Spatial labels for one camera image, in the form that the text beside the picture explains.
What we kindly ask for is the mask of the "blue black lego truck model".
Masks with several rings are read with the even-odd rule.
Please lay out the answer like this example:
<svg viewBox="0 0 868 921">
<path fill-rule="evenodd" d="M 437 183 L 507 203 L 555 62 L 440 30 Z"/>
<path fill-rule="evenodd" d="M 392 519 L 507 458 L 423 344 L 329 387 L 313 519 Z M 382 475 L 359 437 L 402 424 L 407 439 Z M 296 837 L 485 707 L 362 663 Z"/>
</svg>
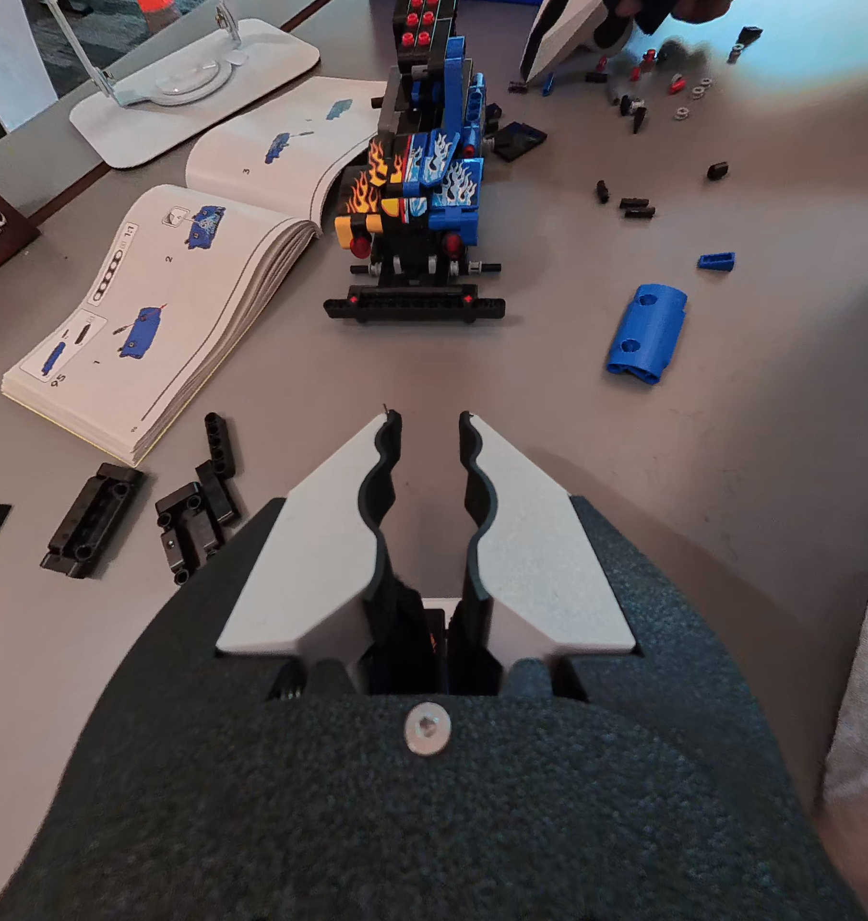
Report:
<svg viewBox="0 0 868 921">
<path fill-rule="evenodd" d="M 333 319 L 502 319 L 502 298 L 480 296 L 471 276 L 499 272 L 475 260 L 488 115 L 486 78 L 456 30 L 457 2 L 399 1 L 397 63 L 381 98 L 365 165 L 343 173 L 334 229 L 357 260 L 346 296 L 325 301 Z"/>
</svg>

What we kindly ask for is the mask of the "black lego beam assembly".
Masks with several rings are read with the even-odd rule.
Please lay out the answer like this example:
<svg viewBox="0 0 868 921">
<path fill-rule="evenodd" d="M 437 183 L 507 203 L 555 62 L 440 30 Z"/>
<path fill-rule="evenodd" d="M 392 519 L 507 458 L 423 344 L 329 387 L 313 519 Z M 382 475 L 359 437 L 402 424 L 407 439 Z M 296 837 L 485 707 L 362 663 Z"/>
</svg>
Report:
<svg viewBox="0 0 868 921">
<path fill-rule="evenodd" d="M 177 586 L 205 566 L 224 546 L 224 528 L 240 512 L 228 482 L 237 464 L 227 420 L 205 416 L 209 459 L 195 469 L 196 479 L 155 503 L 156 524 L 168 568 Z"/>
</svg>

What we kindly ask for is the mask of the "white book stand wooden board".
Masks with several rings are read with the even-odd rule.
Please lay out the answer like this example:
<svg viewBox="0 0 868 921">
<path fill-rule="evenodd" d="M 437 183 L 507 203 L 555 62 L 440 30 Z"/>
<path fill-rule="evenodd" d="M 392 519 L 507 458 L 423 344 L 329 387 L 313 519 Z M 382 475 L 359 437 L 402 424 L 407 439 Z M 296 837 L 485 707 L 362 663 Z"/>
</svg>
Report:
<svg viewBox="0 0 868 921">
<path fill-rule="evenodd" d="M 71 124 L 108 167 L 141 166 L 304 75 L 314 46 L 217 2 L 217 29 L 122 79 L 91 63 L 59 4 L 48 7 L 97 92 Z"/>
</svg>

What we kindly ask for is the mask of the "lego instruction booklet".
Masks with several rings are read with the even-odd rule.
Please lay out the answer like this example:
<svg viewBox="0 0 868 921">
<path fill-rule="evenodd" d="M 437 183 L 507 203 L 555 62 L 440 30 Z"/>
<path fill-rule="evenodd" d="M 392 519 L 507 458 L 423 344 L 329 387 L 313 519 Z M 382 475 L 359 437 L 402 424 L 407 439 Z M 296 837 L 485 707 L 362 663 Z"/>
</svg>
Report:
<svg viewBox="0 0 868 921">
<path fill-rule="evenodd" d="M 321 236 L 385 86 L 313 76 L 202 135 L 185 184 L 136 199 L 77 309 L 4 373 L 2 395 L 140 463 Z"/>
</svg>

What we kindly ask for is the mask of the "black smooth lego plate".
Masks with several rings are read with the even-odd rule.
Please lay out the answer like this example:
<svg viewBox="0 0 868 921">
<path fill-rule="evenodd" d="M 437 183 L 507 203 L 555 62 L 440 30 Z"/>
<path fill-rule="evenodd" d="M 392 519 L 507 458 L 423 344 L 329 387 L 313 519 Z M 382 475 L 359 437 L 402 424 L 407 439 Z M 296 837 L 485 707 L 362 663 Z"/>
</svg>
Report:
<svg viewBox="0 0 868 921">
<path fill-rule="evenodd" d="M 547 140 L 548 134 L 524 122 L 513 121 L 500 128 L 490 139 L 492 152 L 512 163 Z"/>
</svg>

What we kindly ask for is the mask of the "black lego panel piece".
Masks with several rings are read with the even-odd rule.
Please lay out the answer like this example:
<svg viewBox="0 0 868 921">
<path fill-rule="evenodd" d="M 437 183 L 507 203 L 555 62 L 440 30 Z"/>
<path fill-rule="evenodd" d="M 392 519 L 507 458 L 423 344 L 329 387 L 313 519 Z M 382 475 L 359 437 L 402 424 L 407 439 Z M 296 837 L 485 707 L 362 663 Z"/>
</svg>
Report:
<svg viewBox="0 0 868 921">
<path fill-rule="evenodd" d="M 137 469 L 101 464 L 48 542 L 40 567 L 72 579 L 90 577 L 145 478 Z"/>
</svg>

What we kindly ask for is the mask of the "blue curved lego panel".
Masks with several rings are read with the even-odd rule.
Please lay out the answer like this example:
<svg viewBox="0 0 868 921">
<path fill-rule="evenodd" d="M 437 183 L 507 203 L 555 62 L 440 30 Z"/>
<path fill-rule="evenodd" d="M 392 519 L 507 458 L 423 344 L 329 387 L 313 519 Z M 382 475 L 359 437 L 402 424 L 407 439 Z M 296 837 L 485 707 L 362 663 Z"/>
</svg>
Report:
<svg viewBox="0 0 868 921">
<path fill-rule="evenodd" d="M 606 370 L 658 384 L 679 341 L 687 301 L 676 287 L 639 285 L 612 338 Z"/>
</svg>

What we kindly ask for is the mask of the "scatter of black lego pins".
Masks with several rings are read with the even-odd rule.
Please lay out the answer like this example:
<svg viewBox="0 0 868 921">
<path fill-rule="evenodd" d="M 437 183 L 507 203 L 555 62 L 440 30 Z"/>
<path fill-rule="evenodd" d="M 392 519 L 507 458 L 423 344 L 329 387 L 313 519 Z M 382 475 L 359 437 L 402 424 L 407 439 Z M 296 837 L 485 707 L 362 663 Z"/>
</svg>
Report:
<svg viewBox="0 0 868 921">
<path fill-rule="evenodd" d="M 762 28 L 760 27 L 744 27 L 739 32 L 738 39 L 730 50 L 728 55 L 728 63 L 734 63 L 740 54 L 746 50 L 746 48 L 748 48 L 756 40 L 759 40 L 761 35 Z M 590 53 L 598 54 L 600 56 L 599 59 L 603 55 L 607 56 L 608 59 L 612 59 L 615 56 L 613 52 Z M 657 50 L 657 60 L 654 66 L 650 69 L 650 71 L 646 72 L 642 70 L 643 72 L 640 80 L 635 83 L 630 82 L 628 76 L 624 76 L 624 71 L 622 74 L 620 74 L 619 71 L 616 71 L 615 74 L 613 74 L 612 71 L 609 71 L 608 65 L 605 73 L 600 74 L 597 73 L 596 70 L 589 71 L 586 73 L 585 79 L 588 83 L 603 84 L 606 86 L 607 90 L 609 91 L 608 96 L 610 98 L 611 104 L 619 109 L 621 116 L 628 116 L 632 119 L 633 133 L 636 134 L 642 127 L 647 116 L 647 103 L 643 100 L 643 98 L 640 97 L 639 90 L 647 89 L 651 86 L 649 82 L 651 77 L 647 76 L 646 74 L 650 74 L 658 65 L 663 65 L 666 63 L 666 57 L 666 49 L 661 46 L 661 48 Z M 641 61 L 642 59 L 640 62 L 636 61 L 630 63 L 631 69 L 636 64 L 641 65 Z M 555 66 L 555 64 L 552 65 L 551 70 L 547 74 L 542 75 L 539 78 L 543 78 L 543 76 L 546 77 L 546 75 L 548 75 L 550 72 L 554 73 L 552 70 L 553 66 Z M 530 85 L 534 82 L 537 82 L 537 79 L 533 80 L 532 82 L 522 82 L 520 79 L 517 81 L 511 81 L 509 83 L 508 91 L 509 93 L 526 94 Z M 620 209 L 624 210 L 625 217 L 629 219 L 650 219 L 655 213 L 654 206 L 652 206 L 647 199 L 642 198 L 623 198 L 620 201 Z"/>
</svg>

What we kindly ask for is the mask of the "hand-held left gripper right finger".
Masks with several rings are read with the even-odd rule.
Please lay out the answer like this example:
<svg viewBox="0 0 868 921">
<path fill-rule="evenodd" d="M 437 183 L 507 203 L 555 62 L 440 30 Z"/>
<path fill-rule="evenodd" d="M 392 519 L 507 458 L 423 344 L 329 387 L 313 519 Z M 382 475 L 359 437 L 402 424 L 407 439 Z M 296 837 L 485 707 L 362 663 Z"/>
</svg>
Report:
<svg viewBox="0 0 868 921">
<path fill-rule="evenodd" d="M 576 498 L 475 413 L 459 420 L 464 508 L 474 522 L 449 623 L 449 693 L 495 696 L 538 661 L 563 696 L 583 696 L 580 657 L 625 657 L 637 640 Z"/>
</svg>

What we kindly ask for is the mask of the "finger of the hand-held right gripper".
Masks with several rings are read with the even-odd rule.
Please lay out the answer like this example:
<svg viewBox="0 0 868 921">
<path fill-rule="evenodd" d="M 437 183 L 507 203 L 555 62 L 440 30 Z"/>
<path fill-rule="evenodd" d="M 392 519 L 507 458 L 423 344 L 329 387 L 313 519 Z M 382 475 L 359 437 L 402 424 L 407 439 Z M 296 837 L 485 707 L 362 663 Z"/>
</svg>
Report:
<svg viewBox="0 0 868 921">
<path fill-rule="evenodd" d="M 595 33 L 608 15 L 604 1 L 544 1 L 524 44 L 520 80 L 532 82 L 547 74 L 579 47 L 600 52 Z"/>
<path fill-rule="evenodd" d="M 670 16 L 672 1 L 643 1 L 641 9 L 634 14 L 616 12 L 619 1 L 603 1 L 596 10 L 603 13 L 600 24 L 593 30 L 593 48 L 600 52 L 617 52 L 624 46 L 631 33 L 639 29 L 652 36 Z"/>
</svg>

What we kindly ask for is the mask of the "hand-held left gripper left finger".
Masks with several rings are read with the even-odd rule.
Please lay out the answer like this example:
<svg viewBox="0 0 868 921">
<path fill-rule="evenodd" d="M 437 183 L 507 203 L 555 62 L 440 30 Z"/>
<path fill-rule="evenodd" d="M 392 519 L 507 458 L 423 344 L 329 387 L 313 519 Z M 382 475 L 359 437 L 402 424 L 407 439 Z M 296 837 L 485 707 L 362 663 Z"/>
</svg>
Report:
<svg viewBox="0 0 868 921">
<path fill-rule="evenodd" d="M 428 690 L 428 617 L 381 530 L 402 432 L 382 412 L 294 487 L 216 641 L 223 656 L 284 659 L 278 696 Z"/>
</svg>

